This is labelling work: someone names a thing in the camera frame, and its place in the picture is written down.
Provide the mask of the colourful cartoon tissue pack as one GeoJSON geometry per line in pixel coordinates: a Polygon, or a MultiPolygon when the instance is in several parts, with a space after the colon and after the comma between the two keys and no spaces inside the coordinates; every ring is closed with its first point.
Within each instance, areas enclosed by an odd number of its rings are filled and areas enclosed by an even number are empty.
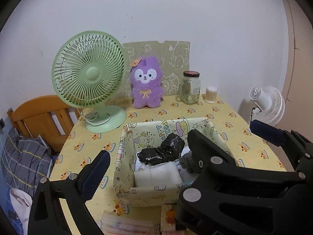
{"type": "Polygon", "coordinates": [[[176,220],[176,205],[162,205],[160,219],[161,234],[185,234],[185,230],[176,220]]]}

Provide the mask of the white cloth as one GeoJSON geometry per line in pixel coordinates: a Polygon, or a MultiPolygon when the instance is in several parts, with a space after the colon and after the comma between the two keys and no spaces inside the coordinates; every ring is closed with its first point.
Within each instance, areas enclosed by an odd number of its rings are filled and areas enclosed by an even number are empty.
{"type": "Polygon", "coordinates": [[[26,192],[12,188],[10,189],[11,204],[22,223],[23,230],[28,228],[28,220],[32,205],[32,198],[26,192]]]}
{"type": "Polygon", "coordinates": [[[175,162],[167,162],[134,172],[136,187],[158,187],[183,182],[175,162]]]}

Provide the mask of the clear plastic pink packet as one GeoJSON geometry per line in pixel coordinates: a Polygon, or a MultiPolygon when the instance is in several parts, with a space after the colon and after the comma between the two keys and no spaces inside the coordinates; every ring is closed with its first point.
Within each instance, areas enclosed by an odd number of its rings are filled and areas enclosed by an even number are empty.
{"type": "Polygon", "coordinates": [[[103,213],[97,225],[104,234],[160,234],[154,221],[136,220],[103,213]]]}

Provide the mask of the black plastic bag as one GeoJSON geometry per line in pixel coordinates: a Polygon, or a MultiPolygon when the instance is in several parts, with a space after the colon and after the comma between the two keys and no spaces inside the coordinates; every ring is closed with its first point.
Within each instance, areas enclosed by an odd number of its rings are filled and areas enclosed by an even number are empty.
{"type": "Polygon", "coordinates": [[[171,133],[159,147],[142,149],[137,153],[137,157],[145,165],[159,165],[179,159],[184,147],[184,140],[177,134],[171,133]]]}

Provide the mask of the white cloth on bed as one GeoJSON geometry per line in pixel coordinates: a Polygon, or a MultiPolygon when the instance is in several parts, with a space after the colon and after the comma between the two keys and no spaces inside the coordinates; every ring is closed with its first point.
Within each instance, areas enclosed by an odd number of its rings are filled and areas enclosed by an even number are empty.
{"type": "Polygon", "coordinates": [[[11,204],[22,223],[23,230],[28,228],[28,220],[32,205],[32,198],[26,192],[12,188],[10,189],[11,204]]]}

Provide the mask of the white standing fan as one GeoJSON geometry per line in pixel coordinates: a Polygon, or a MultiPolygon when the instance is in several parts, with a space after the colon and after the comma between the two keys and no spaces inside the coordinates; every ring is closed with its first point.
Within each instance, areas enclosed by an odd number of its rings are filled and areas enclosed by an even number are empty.
{"type": "Polygon", "coordinates": [[[249,93],[251,101],[255,104],[251,120],[262,121],[276,126],[285,112],[285,101],[279,90],[273,86],[254,87],[249,93]]]}

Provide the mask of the blue plaid pillow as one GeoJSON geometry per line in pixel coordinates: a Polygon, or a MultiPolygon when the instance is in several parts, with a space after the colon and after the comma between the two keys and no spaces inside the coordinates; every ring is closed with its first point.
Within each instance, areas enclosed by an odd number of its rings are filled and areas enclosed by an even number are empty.
{"type": "Polygon", "coordinates": [[[53,165],[51,149],[41,136],[27,138],[10,129],[1,155],[3,177],[10,188],[33,197],[40,180],[50,177],[53,165]]]}

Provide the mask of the yellow cartoon tablecloth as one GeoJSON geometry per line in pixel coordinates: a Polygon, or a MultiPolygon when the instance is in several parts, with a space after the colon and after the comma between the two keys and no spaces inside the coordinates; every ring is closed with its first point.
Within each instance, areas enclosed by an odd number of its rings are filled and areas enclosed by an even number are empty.
{"type": "Polygon", "coordinates": [[[124,123],[110,132],[91,133],[80,119],[70,132],[60,155],[58,156],[50,179],[66,179],[72,173],[79,173],[90,164],[98,153],[106,150],[110,153],[110,166],[102,178],[96,193],[86,207],[97,222],[103,213],[124,218],[154,221],[160,225],[161,206],[133,206],[118,198],[113,188],[117,151],[123,127],[128,123],[146,123],[150,121],[206,118],[215,126],[226,142],[237,166],[253,169],[284,171],[285,167],[270,147],[258,136],[251,133],[248,123],[225,101],[214,104],[204,100],[187,105],[178,101],[176,96],[164,96],[160,107],[133,107],[130,98],[109,101],[107,105],[116,105],[124,109],[127,118],[124,123]]]}

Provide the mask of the cotton swab container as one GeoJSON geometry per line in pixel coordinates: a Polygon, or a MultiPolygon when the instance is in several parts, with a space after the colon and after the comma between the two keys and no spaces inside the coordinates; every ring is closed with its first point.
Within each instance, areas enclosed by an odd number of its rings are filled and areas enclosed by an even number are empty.
{"type": "Polygon", "coordinates": [[[216,101],[218,89],[213,86],[207,86],[205,92],[205,102],[213,104],[216,101]]]}

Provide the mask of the cartoon print fabric storage box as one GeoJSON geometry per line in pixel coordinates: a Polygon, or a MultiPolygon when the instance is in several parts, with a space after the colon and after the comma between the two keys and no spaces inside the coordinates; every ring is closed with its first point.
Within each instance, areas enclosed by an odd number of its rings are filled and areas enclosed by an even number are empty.
{"type": "Polygon", "coordinates": [[[204,117],[128,123],[119,142],[113,188],[118,198],[133,206],[175,203],[214,155],[237,164],[204,117]]]}

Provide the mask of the glass jar with lid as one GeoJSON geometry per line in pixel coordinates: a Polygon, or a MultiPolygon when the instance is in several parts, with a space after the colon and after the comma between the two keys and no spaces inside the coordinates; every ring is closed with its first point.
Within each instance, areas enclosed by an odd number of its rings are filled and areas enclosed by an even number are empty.
{"type": "Polygon", "coordinates": [[[184,71],[183,78],[179,83],[179,100],[187,105],[193,105],[199,101],[200,90],[200,74],[193,70],[184,71]]]}

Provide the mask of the purple plush bunny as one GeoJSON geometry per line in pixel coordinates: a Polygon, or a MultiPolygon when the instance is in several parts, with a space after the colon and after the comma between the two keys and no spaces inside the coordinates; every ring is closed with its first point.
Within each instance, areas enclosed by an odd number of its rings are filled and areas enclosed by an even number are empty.
{"type": "Polygon", "coordinates": [[[137,58],[130,66],[133,107],[137,109],[159,107],[164,90],[161,86],[163,74],[157,58],[137,58]]]}

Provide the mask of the cartoon print cardboard panel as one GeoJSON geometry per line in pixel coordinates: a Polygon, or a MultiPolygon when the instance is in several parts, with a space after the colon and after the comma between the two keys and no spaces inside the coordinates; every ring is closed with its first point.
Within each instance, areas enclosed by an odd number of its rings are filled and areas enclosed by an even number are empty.
{"type": "Polygon", "coordinates": [[[116,94],[119,97],[130,97],[130,64],[140,57],[157,58],[163,73],[161,85],[164,95],[176,95],[183,72],[189,70],[189,41],[139,41],[122,44],[125,54],[126,72],[121,87],[116,94]]]}

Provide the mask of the green desk fan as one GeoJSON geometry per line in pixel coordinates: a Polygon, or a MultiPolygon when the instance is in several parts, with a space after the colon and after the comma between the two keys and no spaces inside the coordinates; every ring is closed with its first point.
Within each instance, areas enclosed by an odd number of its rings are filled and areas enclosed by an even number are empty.
{"type": "Polygon", "coordinates": [[[106,105],[125,75],[120,42],[108,33],[85,31],[71,37],[58,51],[51,71],[56,94],[76,108],[91,133],[106,133],[126,120],[126,111],[106,105]]]}

